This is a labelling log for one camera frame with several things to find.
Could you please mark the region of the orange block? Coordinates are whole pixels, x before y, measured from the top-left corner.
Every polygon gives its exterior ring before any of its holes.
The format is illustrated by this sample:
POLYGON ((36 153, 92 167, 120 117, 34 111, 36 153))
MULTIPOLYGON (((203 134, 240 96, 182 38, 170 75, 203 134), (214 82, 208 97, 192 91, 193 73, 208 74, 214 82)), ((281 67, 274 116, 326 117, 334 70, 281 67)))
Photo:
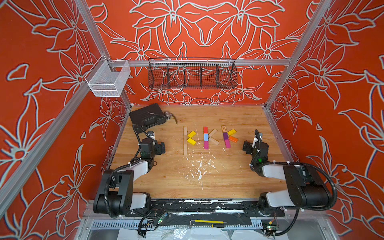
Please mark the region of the orange block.
POLYGON ((239 141, 239 139, 233 137, 233 136, 229 136, 229 140, 234 142, 234 143, 237 143, 239 141))

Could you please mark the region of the yellow block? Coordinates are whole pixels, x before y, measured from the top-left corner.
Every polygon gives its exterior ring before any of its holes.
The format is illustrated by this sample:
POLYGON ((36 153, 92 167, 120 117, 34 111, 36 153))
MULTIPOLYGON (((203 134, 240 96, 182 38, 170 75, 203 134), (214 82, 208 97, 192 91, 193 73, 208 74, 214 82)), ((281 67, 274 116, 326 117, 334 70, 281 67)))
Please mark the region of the yellow block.
POLYGON ((230 130, 230 131, 228 132, 228 135, 229 135, 229 136, 232 136, 232 135, 234 135, 236 132, 237 132, 237 131, 236 131, 235 129, 232 129, 232 130, 230 130))
POLYGON ((189 138, 193 138, 194 136, 196 136, 197 133, 195 131, 191 131, 189 134, 188 134, 188 137, 189 138))
POLYGON ((197 143, 197 142, 196 142, 195 140, 193 140, 192 138, 188 138, 187 142, 188 142, 189 144, 193 145, 193 146, 195 146, 196 143, 197 143))

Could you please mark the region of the pale wooden block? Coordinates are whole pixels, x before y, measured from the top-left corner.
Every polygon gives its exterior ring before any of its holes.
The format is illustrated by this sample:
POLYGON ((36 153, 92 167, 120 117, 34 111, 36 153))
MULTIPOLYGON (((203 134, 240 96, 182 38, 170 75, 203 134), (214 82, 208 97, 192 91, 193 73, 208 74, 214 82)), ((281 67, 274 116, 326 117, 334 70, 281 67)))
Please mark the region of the pale wooden block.
POLYGON ((209 133, 209 137, 213 137, 215 135, 215 133, 217 132, 216 129, 213 129, 210 133, 209 133))

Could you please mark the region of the magenta block front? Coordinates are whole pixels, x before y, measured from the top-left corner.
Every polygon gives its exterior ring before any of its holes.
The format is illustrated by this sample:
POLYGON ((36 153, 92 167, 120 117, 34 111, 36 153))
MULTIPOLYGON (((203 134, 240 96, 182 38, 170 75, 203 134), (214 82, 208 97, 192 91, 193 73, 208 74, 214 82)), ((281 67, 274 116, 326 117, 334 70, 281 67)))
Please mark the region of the magenta block front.
POLYGON ((230 148, 231 148, 230 140, 226 139, 226 140, 225 140, 225 145, 226 145, 226 148, 227 148, 227 149, 230 149, 230 148))

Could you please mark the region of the natural wooden block angled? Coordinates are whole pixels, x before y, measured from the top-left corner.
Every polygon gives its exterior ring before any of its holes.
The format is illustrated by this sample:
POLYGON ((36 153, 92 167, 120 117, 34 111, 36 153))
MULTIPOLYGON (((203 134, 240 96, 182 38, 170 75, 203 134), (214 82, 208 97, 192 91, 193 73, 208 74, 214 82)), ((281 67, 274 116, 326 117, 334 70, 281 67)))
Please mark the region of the natural wooden block angled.
POLYGON ((184 145, 184 146, 183 146, 183 154, 184 154, 184 155, 187 155, 187 154, 188 154, 188 146, 187 146, 187 145, 184 145))

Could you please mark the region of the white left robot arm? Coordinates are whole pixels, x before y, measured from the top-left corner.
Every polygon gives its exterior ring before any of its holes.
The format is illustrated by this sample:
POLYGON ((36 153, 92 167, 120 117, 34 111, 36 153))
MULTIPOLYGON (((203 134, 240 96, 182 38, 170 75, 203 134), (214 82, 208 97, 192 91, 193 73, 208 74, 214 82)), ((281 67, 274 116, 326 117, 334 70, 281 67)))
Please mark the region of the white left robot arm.
POLYGON ((154 166, 155 156, 165 153, 165 143, 145 138, 140 143, 138 153, 128 164, 105 171, 93 203, 94 213, 107 214, 114 219, 133 210, 148 209, 150 195, 135 193, 134 182, 149 173, 154 166))

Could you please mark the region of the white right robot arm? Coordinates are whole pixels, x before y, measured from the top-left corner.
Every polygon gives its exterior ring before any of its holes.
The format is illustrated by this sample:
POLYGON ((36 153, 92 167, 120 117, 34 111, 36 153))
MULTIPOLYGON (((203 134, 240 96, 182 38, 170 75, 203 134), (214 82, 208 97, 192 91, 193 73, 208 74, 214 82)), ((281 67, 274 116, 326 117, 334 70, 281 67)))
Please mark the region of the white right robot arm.
POLYGON ((282 208, 325 211, 337 201, 336 185, 322 169, 305 163, 269 162, 269 145, 261 140, 244 141, 243 151, 251 155, 250 168, 258 176, 282 180, 287 189, 261 193, 258 210, 268 215, 282 208))

